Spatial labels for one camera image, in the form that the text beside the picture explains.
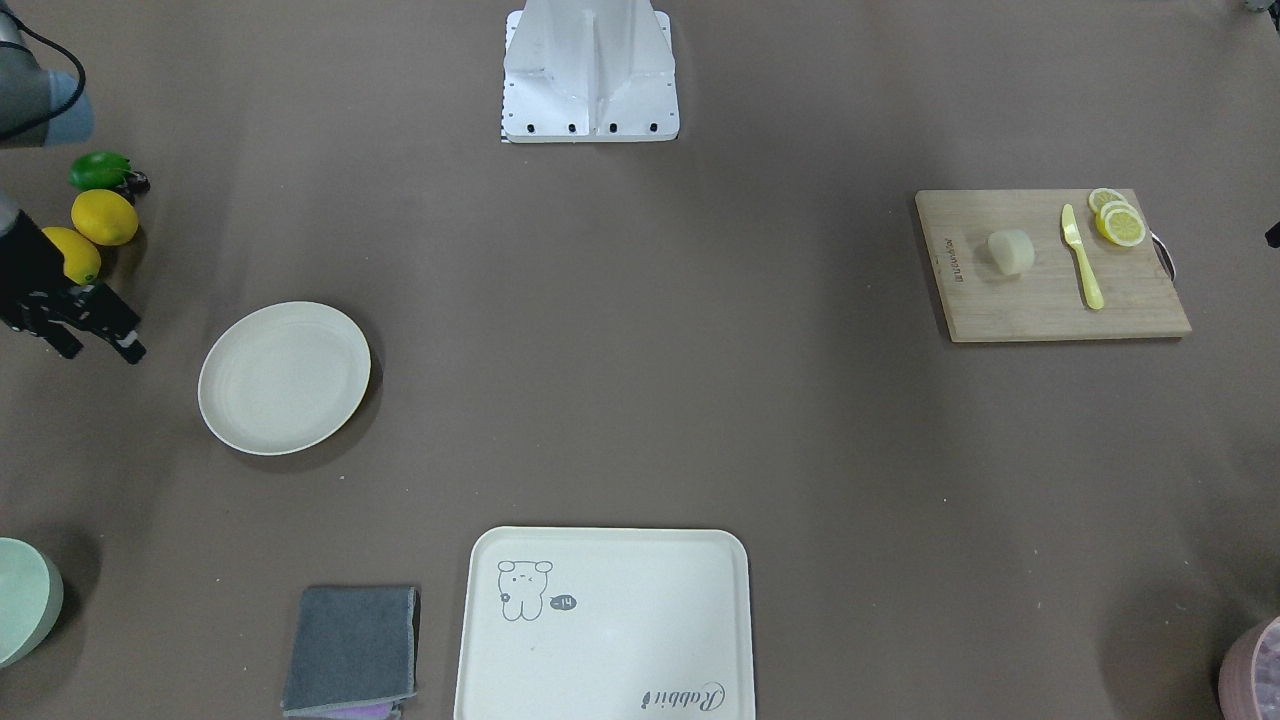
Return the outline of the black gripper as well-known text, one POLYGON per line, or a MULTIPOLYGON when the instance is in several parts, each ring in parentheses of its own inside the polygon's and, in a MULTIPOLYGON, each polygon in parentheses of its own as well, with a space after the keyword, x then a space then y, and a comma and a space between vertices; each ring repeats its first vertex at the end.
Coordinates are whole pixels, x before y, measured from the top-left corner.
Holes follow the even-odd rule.
MULTIPOLYGON (((108 284, 74 286, 65 273, 61 251, 29 215, 18 210, 1 237, 1 318, 14 331, 24 331, 20 301, 33 292, 67 290, 67 320, 106 341, 131 365, 146 355, 138 341, 140 315, 108 284)), ((84 347, 61 323, 37 319, 29 333, 44 340, 59 356, 76 357, 84 347)))

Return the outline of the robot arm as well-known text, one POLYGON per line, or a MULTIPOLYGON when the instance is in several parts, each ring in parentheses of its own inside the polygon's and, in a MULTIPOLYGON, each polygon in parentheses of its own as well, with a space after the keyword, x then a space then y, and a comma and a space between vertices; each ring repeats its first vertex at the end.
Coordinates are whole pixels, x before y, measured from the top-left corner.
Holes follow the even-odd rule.
MULTIPOLYGON (((3 5, 3 146, 78 143, 93 132, 93 109, 81 60, 35 32, 3 5)), ((100 246, 83 225, 41 228, 9 193, 1 218, 3 324, 72 359, 88 332, 137 364, 140 316, 100 277, 100 246)))

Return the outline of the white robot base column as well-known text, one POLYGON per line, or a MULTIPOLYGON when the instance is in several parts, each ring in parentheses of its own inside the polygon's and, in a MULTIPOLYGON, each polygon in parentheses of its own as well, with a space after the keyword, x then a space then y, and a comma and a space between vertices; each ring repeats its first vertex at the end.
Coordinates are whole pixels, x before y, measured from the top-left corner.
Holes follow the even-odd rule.
POLYGON ((669 15, 649 1, 527 1, 506 18, 500 137, 640 143, 678 137, 669 15))

